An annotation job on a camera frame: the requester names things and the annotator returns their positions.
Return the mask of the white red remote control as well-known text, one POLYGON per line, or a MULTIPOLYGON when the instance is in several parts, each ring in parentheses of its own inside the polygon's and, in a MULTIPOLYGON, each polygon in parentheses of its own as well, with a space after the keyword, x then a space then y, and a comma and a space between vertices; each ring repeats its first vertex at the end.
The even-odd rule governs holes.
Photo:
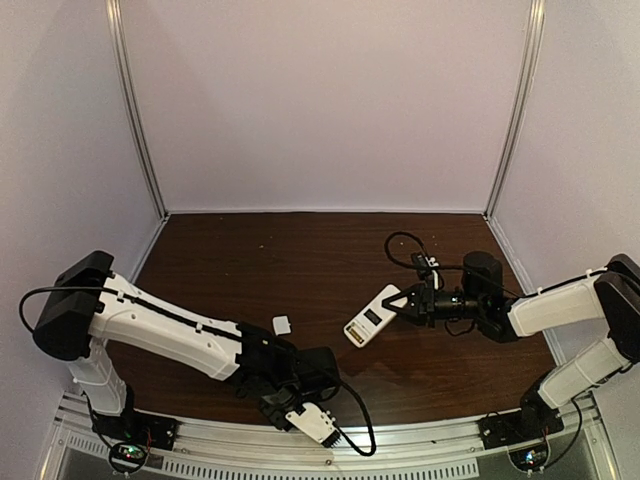
POLYGON ((343 327, 344 335, 356 348, 368 345, 397 315, 395 311, 387 310, 381 305, 384 288, 343 327), (350 334, 351 327, 356 327, 363 333, 363 342, 357 341, 350 334))

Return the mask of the grey battery compartment cover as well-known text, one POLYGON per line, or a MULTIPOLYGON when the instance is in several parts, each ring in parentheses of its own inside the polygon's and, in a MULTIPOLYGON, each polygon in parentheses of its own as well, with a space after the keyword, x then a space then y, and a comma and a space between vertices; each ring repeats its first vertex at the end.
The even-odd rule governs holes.
POLYGON ((277 336, 284 336, 292 333, 291 322, 289 317, 286 315, 275 316, 272 319, 272 327, 277 336))

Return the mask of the gold AAA battery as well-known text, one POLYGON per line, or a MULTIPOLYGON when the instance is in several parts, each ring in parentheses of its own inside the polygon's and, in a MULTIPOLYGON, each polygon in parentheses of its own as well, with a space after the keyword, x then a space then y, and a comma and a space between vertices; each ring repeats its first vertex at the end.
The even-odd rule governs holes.
POLYGON ((359 342, 363 342, 365 339, 365 337, 363 336, 363 333, 356 327, 350 328, 350 334, 359 342))

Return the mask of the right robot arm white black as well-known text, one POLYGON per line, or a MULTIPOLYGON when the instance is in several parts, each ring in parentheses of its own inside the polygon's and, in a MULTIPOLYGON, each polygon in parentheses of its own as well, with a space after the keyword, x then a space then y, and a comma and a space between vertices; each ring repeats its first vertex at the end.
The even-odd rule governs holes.
POLYGON ((501 262, 484 251, 464 256, 457 268, 461 285, 452 291, 437 280, 443 266, 422 254, 413 255, 412 261, 419 283, 381 304, 414 325, 468 320, 485 337, 509 343, 559 326, 606 321, 602 339, 540 377, 522 396, 512 421, 519 440, 530 442, 553 431, 560 407, 639 361, 639 266, 626 254, 612 257, 600 269, 523 296, 507 292, 501 262))

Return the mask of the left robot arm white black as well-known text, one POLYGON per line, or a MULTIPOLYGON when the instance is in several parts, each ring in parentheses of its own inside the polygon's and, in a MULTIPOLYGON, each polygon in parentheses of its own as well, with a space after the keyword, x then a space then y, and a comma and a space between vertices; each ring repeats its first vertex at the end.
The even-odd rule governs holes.
POLYGON ((111 361, 106 343, 119 342, 168 358, 253 398, 271 425, 295 428, 328 447, 340 436, 322 407, 339 387, 328 347, 299 350, 268 330, 218 320, 162 301, 112 269, 97 250, 61 273, 53 286, 26 293, 47 300, 30 332, 45 354, 67 364, 89 403, 96 433, 123 444, 173 444, 176 423, 134 407, 134 392, 111 361))

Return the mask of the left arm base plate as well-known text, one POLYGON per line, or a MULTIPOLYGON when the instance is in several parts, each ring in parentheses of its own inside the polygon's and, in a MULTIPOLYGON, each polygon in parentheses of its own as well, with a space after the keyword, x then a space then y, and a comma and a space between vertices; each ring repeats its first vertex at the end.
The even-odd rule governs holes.
POLYGON ((151 448, 171 451, 179 422, 174 418, 152 415, 136 410, 121 416, 91 412, 93 431, 114 440, 132 442, 151 448))

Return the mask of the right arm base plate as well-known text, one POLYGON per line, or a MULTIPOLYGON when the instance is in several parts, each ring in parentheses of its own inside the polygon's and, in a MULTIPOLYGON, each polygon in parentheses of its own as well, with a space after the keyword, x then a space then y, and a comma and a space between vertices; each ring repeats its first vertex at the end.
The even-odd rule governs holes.
POLYGON ((476 422, 485 450, 542 439, 545 434, 561 432, 564 423, 556 414, 542 423, 527 423, 521 409, 490 412, 476 422))

